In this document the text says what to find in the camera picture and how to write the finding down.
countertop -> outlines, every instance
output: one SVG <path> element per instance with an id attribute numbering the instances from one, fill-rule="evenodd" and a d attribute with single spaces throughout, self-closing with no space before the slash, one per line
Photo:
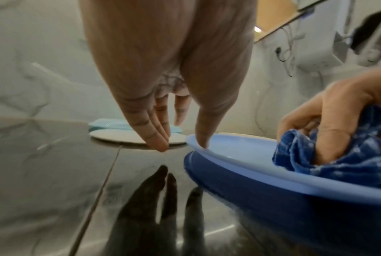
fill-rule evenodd
<path id="1" fill-rule="evenodd" d="M 102 143 L 82 123 L 0 118 L 0 256 L 381 255 L 364 234 L 381 240 L 380 207 L 262 184 L 251 213 L 198 188 L 189 152 Z"/>

